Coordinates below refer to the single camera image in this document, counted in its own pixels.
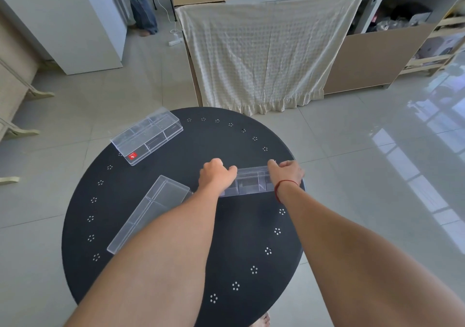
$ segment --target hand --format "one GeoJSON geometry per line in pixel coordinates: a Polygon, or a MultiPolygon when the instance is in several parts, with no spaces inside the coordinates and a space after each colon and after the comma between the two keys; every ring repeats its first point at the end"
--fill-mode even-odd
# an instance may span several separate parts
{"type": "Polygon", "coordinates": [[[274,186],[281,180],[292,180],[300,185],[305,171],[300,168],[296,160],[286,160],[279,165],[274,160],[268,160],[268,170],[270,171],[271,181],[274,186]]]}
{"type": "Polygon", "coordinates": [[[227,170],[223,166],[223,162],[219,158],[214,158],[210,162],[205,163],[201,169],[199,178],[199,190],[210,189],[216,195],[220,195],[225,189],[233,183],[237,176],[237,167],[230,166],[227,170]]]}

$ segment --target jeans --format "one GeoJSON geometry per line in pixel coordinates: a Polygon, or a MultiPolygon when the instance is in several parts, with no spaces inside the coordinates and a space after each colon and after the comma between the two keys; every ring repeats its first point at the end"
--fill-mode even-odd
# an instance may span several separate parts
{"type": "Polygon", "coordinates": [[[147,30],[150,34],[158,32],[157,20],[147,0],[129,0],[132,15],[139,29],[147,30]]]}

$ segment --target tiled floor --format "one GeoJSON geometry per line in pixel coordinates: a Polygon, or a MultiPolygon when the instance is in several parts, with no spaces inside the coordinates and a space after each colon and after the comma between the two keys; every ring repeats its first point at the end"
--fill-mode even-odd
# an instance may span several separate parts
{"type": "MultiPolygon", "coordinates": [[[[40,74],[55,98],[23,103],[15,123],[39,136],[0,143],[2,326],[60,326],[73,311],[61,265],[67,204],[109,138],[160,105],[196,104],[182,45],[128,36],[124,68],[40,74]]],[[[307,191],[385,236],[465,299],[465,58],[434,78],[327,96],[253,117],[305,168],[307,191]]],[[[272,326],[331,326],[305,256],[271,308],[272,326]]]]}

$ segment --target white cable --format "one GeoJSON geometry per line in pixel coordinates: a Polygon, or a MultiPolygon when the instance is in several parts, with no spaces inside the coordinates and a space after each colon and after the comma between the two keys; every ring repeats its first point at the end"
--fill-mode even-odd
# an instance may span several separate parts
{"type": "MultiPolygon", "coordinates": [[[[160,0],[157,0],[158,1],[158,4],[163,7],[163,9],[166,11],[166,15],[168,16],[168,20],[171,22],[171,19],[170,19],[170,14],[168,13],[168,10],[160,3],[160,0]]],[[[181,33],[180,30],[176,29],[176,20],[174,20],[174,29],[170,30],[170,33],[171,34],[178,34],[178,33],[181,33]]]]}

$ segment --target ruffled fabric edge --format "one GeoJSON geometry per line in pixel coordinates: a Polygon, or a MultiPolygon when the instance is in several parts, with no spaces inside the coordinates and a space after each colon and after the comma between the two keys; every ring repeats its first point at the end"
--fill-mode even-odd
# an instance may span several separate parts
{"type": "Polygon", "coordinates": [[[298,106],[307,105],[311,100],[320,100],[323,99],[324,92],[323,89],[319,89],[317,91],[312,91],[306,93],[301,96],[293,96],[288,99],[284,100],[275,100],[269,101],[265,103],[259,103],[254,105],[237,105],[234,104],[232,106],[223,106],[219,105],[205,105],[205,106],[212,106],[216,108],[223,108],[232,110],[233,112],[239,112],[241,114],[245,114],[247,116],[251,116],[253,114],[266,114],[266,112],[275,111],[275,112],[283,112],[286,108],[296,108],[298,106]]]}

